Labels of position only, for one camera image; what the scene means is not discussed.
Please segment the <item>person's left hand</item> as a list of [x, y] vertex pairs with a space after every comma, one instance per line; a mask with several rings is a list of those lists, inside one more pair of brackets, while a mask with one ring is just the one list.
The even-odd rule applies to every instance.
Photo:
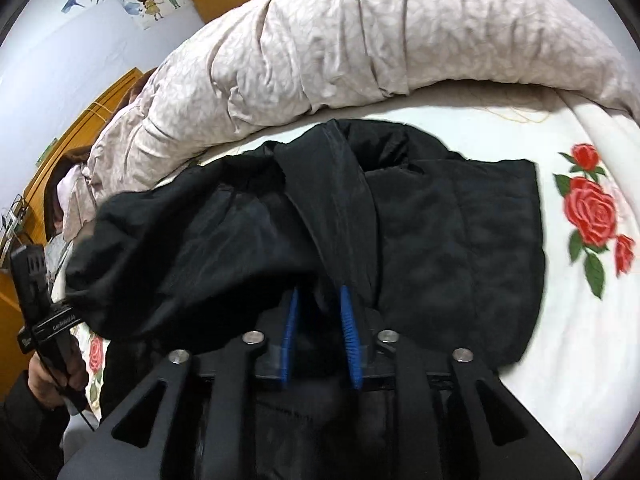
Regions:
[[45, 408], [58, 408], [65, 404], [61, 388], [84, 393], [89, 382], [87, 365], [82, 358], [77, 338], [70, 336], [70, 357], [66, 360], [67, 372], [46, 367], [38, 352], [29, 361], [27, 385], [30, 392]]

